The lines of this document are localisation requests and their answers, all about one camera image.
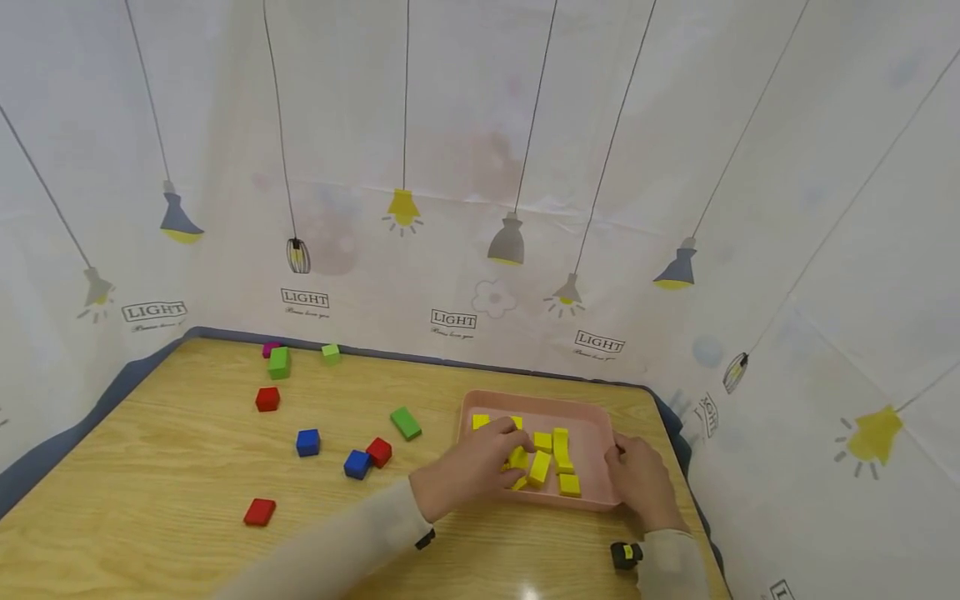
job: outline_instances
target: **hand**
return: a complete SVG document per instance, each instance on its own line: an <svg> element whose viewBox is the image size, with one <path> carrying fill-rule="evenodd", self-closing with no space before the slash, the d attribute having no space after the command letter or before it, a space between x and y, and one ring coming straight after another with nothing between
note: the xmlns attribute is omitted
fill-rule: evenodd
<svg viewBox="0 0 960 600"><path fill-rule="evenodd" d="M677 496L663 459L641 438L628 438L613 432L616 445L604 459L610 469L613 488L643 520L648 532L679 529L689 533L677 507Z"/></svg>
<svg viewBox="0 0 960 600"><path fill-rule="evenodd" d="M433 523L479 495L510 488L524 471L500 469L519 445L537 451L525 431L502 417L471 431L444 456L411 473L410 487L423 518Z"/></svg>

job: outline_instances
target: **left hand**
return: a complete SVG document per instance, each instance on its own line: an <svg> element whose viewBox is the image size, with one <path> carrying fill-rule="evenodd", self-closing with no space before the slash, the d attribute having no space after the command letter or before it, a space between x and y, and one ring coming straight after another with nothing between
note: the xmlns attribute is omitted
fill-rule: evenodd
<svg viewBox="0 0 960 600"><path fill-rule="evenodd" d="M500 470L517 446L535 452L530 436L509 417L471 431L442 457L410 474L420 513L433 523L473 498L510 488L525 472Z"/></svg>

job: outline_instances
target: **white curtain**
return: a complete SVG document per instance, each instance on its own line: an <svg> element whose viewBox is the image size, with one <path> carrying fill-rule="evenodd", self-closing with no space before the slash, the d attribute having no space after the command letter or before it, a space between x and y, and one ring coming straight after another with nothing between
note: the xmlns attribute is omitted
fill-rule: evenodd
<svg viewBox="0 0 960 600"><path fill-rule="evenodd" d="M336 342L652 387L737 597L954 594L960 4L554 4L0 3L0 468Z"/></svg>

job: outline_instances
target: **lamp cord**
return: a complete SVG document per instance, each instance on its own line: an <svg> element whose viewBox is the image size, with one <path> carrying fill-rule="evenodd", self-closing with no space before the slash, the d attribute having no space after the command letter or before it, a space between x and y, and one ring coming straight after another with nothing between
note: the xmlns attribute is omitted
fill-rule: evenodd
<svg viewBox="0 0 960 600"><path fill-rule="evenodd" d="M630 84L634 81L636 65L640 62L640 53L643 52L643 42L647 39L647 32L650 31L650 21L654 18L654 9L657 7L657 0L650 5L650 14L647 15L647 24L643 27L643 37L640 38L640 47L636 49L636 58L634 59L634 68L630 71L630 79L627 80L627 87L623 90L623 100L620 101L620 110L616 114L616 121L613 123L613 133L610 136L610 146L607 147L607 156L603 160L603 169L600 171L600 181L597 182L596 193L593 194L593 205L590 206L590 216L587 219L587 227L584 229L584 239L580 242L580 253L577 254L577 265L573 268L573 274L577 274L580 269L580 259L584 256L584 246L587 244L587 232L590 231L590 224L593 222L593 211L597 207L597 198L600 197L600 186L603 185L603 178L607 174L607 163L610 161L610 153L613 150L613 141L616 139L616 130L620 127L620 116L623 115L623 108L627 105L627 95L630 93Z"/></svg>
<svg viewBox="0 0 960 600"><path fill-rule="evenodd" d="M87 260L84 249L80 247L80 242L77 241L77 236L73 234L73 230L67 225L66 219L63 218L63 212L60 210L60 205L57 204L57 201L54 199L53 193L50 191L50 187L47 186L46 180L40 174L40 170L36 168L36 163L34 159L30 156L30 153L27 151L27 147L23 145L23 140L20 139L20 134L16 132L16 128L13 126L13 123L10 121L10 117L7 116L7 112L4 110L3 105L0 105L0 114L3 115L3 120L7 122L7 127L10 128L10 133L13 134L13 139L16 140L17 146L20 147L20 151L27 158L27 162L30 163L30 168L34 170L36 178L40 181L40 185L43 186L43 191L47 193L47 198L50 199L50 204L54 206L54 210L57 211L57 216L60 217L60 222L63 223L63 228L66 229L66 232L70 235L70 239L73 240L73 245L77 247L77 252L80 253L80 258L84 260L86 268L89 269L92 267L90 261Z"/></svg>
<svg viewBox="0 0 960 600"><path fill-rule="evenodd" d="M274 45L270 41L270 25L267 23L267 0L263 0L263 29L267 33L267 49L270 51L270 68L274 72L274 92L276 93L276 122L280 130L280 162L283 163L283 184L287 188L287 206L290 208L290 224L294 229L294 239L297 237L297 220L294 219L294 202L290 197L290 179L287 177L287 155L283 148L283 112L280 110L280 85L276 82L276 62L274 61Z"/></svg>
<svg viewBox="0 0 960 600"><path fill-rule="evenodd" d="M800 20L804 18L804 12L806 11L806 5L810 4L810 0L804 2L804 7L800 9L800 14L797 15L797 22L793 24L793 30L790 31L790 36L786 39L786 43L783 44L783 49L780 50L780 55L777 57L777 62L774 63L774 68L770 71L770 77L767 78L767 83L763 85L763 89L760 91L759 97L756 99L756 104L754 104L754 109L750 111L750 117L747 119L747 124L743 126L743 131L740 132L740 137L736 139L736 143L733 144L733 150L730 152L730 157L727 158L727 164L724 165L723 171L720 172L720 179L717 180L716 185L713 186L713 191L710 192L710 197L707 199L707 205L704 206L704 211L700 213L700 220L697 221L697 227L693 228L693 234L690 237L697 237L697 231L700 230L700 225L704 222L704 217L707 216L707 209L710 208L710 203L713 202L713 197L716 196L717 190L720 189L720 183L723 181L723 178L727 175L727 169L730 168L730 163L733 162L733 157L736 156L736 151L740 147L740 142L743 141L743 136L746 135L747 129L750 127L750 123L754 120L754 115L756 110L760 107L760 102L763 100L763 95L767 93L767 88L770 87L770 82L774 80L774 74L777 73L777 67L780 66L780 61L783 60L783 55L786 54L786 49L790 45L790 41L793 39L793 35L797 33L797 27L800 26Z"/></svg>
<svg viewBox="0 0 960 600"><path fill-rule="evenodd" d="M170 180L170 167L167 166L167 153L163 149L163 135L160 134L160 121L156 118L156 105L154 104L154 92L150 89L150 78L147 77L147 65L143 61L143 51L140 50L140 37L136 34L136 26L133 25L133 12L130 10L130 0L124 0L127 6L127 18L130 20L130 29L133 32L133 43L136 45L136 55L140 58L140 71L143 72L143 83L147 86L147 98L150 100L150 112L154 116L154 127L156 128L156 141L160 144L160 157L163 158L163 172Z"/></svg>
<svg viewBox="0 0 960 600"><path fill-rule="evenodd" d="M553 21L557 18L557 4L553 0L553 13L550 15L550 29L546 32L546 46L543 48L543 64L540 66L540 81L537 82L537 97L534 99L534 113L530 117L530 132L527 133L527 149L523 153L523 166L520 167L520 184L516 187L516 202L514 213L520 206L520 190L523 189L523 177L527 173L527 157L530 155L530 142L534 139L534 123L537 122L537 106L540 104L540 89L543 87L543 73L546 71L546 55L550 51L550 38L553 36Z"/></svg>
<svg viewBox="0 0 960 600"><path fill-rule="evenodd" d="M804 278L804 275L806 274L806 270L813 263L813 259L816 258L817 254L820 252L820 249L826 244L827 240L829 240L830 236L837 229L837 226L840 225L841 221L843 221L843 218L847 216L848 212L850 212L850 209L853 206L853 203L857 201L857 199L860 197L860 194L862 194L863 190L867 187L867 184L870 183L870 180L874 178L874 175L876 175L876 172L880 170L880 165L883 164L883 162L887 159L887 157L893 151L894 146L896 146L897 142L900 141L900 137L903 135L904 132L906 132L907 128L910 127L910 124L913 123L913 120L917 118L917 115L920 113L920 109L924 107L924 104L926 103L927 99L933 93L933 90L937 88L937 85L940 84L940 81L947 74L947 71L949 71L950 67L953 66L953 63L957 60L958 56L960 56L960 48L958 48L957 51L953 54L953 58L950 59L950 61L947 63L947 66L944 67L944 70L940 72L939 76L937 76L936 81L933 82L933 85L926 92L926 94L924 95L920 103L917 104L917 107L913 109L913 113L910 115L910 118L906 120L906 123L904 123L903 127L900 128L900 131L894 137L893 141L891 141L890 145L887 146L886 151L883 153L883 156L880 157L880 160L876 162L876 165L874 165L874 168L870 172L870 175L868 175L867 178L863 181L863 183L860 184L860 187L857 188L856 193L853 194L853 197L847 203L847 207L843 209L843 212L840 213L840 216L837 218L836 221L833 222L833 225L830 227L829 231L827 231L827 235L825 235L823 239L820 240L820 244L817 245L816 250L814 250L813 254L811 254L810 257L807 259L806 264L804 264L804 267L800 271L800 274L797 276L796 279L794 279L793 285L791 285L790 289L787 290L787 293L783 297L783 301L780 303L780 306L777 307L777 310L774 312L773 317L770 318L769 323L767 323L767 325L763 327L763 331L761 331L759 337L756 338L756 342L754 342L754 345L750 348L750 352L748 352L748 354L750 354L756 349L756 346L760 343L760 340L763 339L763 336L766 334L767 330L770 329L770 326L773 324L774 320L777 318L777 315L779 314L780 309L783 308L783 305L786 304L787 299L789 299L790 295L793 294L793 291L797 288L797 284L800 283L800 280Z"/></svg>
<svg viewBox="0 0 960 600"><path fill-rule="evenodd" d="M403 60L403 175L400 183L407 189L407 93L410 90L410 0L407 0L406 56Z"/></svg>

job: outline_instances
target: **pink tray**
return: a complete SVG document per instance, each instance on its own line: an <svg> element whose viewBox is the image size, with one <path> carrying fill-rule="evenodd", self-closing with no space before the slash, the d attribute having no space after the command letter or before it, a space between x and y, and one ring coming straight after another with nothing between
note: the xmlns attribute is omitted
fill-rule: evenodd
<svg viewBox="0 0 960 600"><path fill-rule="evenodd" d="M607 463L603 458L607 448L613 445L613 427L610 424L610 415L599 406L472 390L464 396L464 403L460 408L458 439L472 430L474 414L490 415L491 420L504 416L522 417L523 430L530 433L531 438L535 431L552 433L554 427L565 427L570 431L570 460L580 479L581 497L560 495L557 465L553 461L541 490L528 486L516 492L498 492L497 497L595 512L611 510L620 503L620 498L613 491L613 484L607 474ZM527 458L528 468L532 462L533 455L530 455Z"/></svg>

